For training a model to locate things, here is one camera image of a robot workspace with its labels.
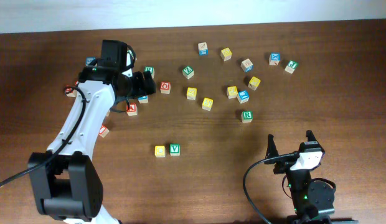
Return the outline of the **green V block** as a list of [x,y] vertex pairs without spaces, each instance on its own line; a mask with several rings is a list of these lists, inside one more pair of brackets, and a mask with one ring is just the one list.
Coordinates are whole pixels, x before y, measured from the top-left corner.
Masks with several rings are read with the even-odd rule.
[[170,144],[169,152],[170,152],[171,156],[179,156],[181,153],[180,145],[179,144]]

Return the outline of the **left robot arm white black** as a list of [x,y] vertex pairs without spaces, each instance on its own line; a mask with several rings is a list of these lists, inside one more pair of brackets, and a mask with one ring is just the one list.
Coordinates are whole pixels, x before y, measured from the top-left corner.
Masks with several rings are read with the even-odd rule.
[[121,101],[152,95],[149,72],[134,72],[136,54],[126,43],[104,40],[101,55],[78,75],[77,96],[46,152],[28,161],[37,211],[65,223],[119,223],[103,205],[103,184],[92,162],[100,128]]

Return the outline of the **blue P block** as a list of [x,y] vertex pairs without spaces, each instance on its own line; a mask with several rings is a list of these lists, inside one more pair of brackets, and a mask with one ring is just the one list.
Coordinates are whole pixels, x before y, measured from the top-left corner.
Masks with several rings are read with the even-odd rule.
[[144,104],[149,102],[148,95],[142,96],[138,98],[139,103]]

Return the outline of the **yellow C block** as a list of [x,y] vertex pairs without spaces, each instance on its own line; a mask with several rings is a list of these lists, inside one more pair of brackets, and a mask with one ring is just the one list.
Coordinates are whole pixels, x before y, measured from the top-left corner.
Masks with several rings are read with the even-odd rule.
[[155,146],[154,155],[157,158],[165,157],[166,156],[166,148],[165,148],[165,146]]

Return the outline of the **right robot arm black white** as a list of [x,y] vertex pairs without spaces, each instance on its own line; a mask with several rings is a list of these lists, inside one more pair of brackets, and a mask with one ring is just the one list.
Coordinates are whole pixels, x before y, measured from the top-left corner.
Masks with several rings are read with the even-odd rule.
[[351,218],[332,219],[335,212],[336,184],[323,178],[311,177],[311,171],[321,165],[325,155],[311,130],[306,131],[307,140],[290,154],[280,155],[274,136],[268,135],[265,164],[274,165],[275,175],[284,174],[288,181],[295,214],[288,216],[287,223],[358,223]]

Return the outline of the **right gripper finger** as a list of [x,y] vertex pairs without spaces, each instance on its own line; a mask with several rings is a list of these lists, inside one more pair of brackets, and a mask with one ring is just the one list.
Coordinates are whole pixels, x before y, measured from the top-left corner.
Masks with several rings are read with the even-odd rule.
[[317,139],[315,138],[315,136],[311,130],[306,131],[306,137],[307,137],[307,141],[305,142],[306,144],[317,144],[318,143]]
[[278,150],[276,148],[275,142],[274,142],[274,135],[269,134],[267,137],[267,150],[266,150],[266,159],[274,159],[279,156]]

